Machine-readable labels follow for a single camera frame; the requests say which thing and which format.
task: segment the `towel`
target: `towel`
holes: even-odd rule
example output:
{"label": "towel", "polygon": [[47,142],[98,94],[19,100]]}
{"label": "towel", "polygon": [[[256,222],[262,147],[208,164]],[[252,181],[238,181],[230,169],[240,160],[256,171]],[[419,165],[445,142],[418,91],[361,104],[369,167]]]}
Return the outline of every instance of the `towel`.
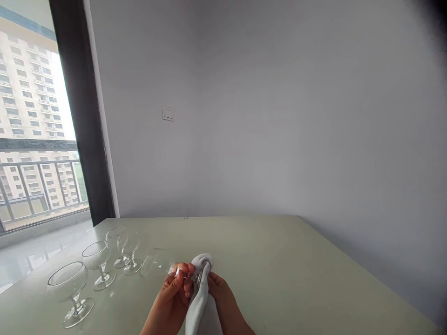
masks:
{"label": "towel", "polygon": [[208,294],[208,274],[213,269],[210,254],[201,254],[191,261],[194,265],[194,293],[186,313],[186,335],[223,335],[216,301]]}

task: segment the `light switch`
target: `light switch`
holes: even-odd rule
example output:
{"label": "light switch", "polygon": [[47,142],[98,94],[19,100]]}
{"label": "light switch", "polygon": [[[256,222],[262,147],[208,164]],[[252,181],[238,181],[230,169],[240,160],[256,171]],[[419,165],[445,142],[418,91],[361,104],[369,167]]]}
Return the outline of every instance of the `light switch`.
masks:
{"label": "light switch", "polygon": [[172,108],[163,107],[163,120],[174,121],[174,111]]}

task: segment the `wine glass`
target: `wine glass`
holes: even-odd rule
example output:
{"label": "wine glass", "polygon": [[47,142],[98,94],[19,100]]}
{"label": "wine glass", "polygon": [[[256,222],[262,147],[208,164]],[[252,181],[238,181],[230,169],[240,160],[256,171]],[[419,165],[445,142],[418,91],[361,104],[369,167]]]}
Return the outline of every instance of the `wine glass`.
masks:
{"label": "wine glass", "polygon": [[[115,254],[116,251],[120,254],[118,250],[118,239],[121,236],[127,236],[126,227],[119,226],[113,228],[106,234],[106,241],[109,243],[109,247],[113,250],[112,253]],[[114,263],[115,268],[123,268],[129,262],[129,258],[126,255],[121,255]]]}
{"label": "wine glass", "polygon": [[80,323],[92,310],[95,301],[86,298],[79,301],[79,295],[85,287],[88,271],[82,262],[70,263],[57,270],[47,283],[47,291],[58,301],[72,301],[73,307],[64,317],[64,328]]}
{"label": "wine glass", "polygon": [[116,277],[114,272],[105,272],[107,260],[112,254],[107,241],[91,244],[82,252],[82,260],[87,269],[99,270],[101,276],[93,284],[94,291],[102,291],[108,287]]}
{"label": "wine glass", "polygon": [[144,278],[149,276],[175,275],[177,263],[173,255],[164,249],[155,248],[149,251],[141,268],[141,275]]}
{"label": "wine glass", "polygon": [[128,263],[124,267],[125,275],[133,275],[141,268],[141,260],[135,259],[135,251],[138,250],[139,246],[140,238],[136,231],[129,232],[128,236],[120,236],[118,238],[118,249],[129,258]]}

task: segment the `table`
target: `table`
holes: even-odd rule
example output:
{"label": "table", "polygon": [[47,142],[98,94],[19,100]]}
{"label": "table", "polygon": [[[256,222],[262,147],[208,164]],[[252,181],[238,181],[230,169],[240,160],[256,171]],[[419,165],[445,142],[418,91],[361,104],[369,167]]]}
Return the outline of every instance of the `table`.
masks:
{"label": "table", "polygon": [[62,320],[71,302],[47,293],[49,276],[81,261],[91,243],[117,226],[141,236],[137,258],[164,248],[179,261],[211,253],[256,334],[440,334],[426,317],[297,216],[106,219],[0,295],[1,334],[139,334],[161,286],[139,273],[94,292],[90,271],[82,297],[92,312],[71,329]]}

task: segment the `floor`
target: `floor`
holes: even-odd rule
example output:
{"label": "floor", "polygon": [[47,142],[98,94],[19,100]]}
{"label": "floor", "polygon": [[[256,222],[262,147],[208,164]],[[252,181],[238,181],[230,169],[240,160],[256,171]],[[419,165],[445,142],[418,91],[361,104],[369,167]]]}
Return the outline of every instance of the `floor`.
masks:
{"label": "floor", "polygon": [[92,228],[92,221],[85,220],[0,249],[0,294]]}

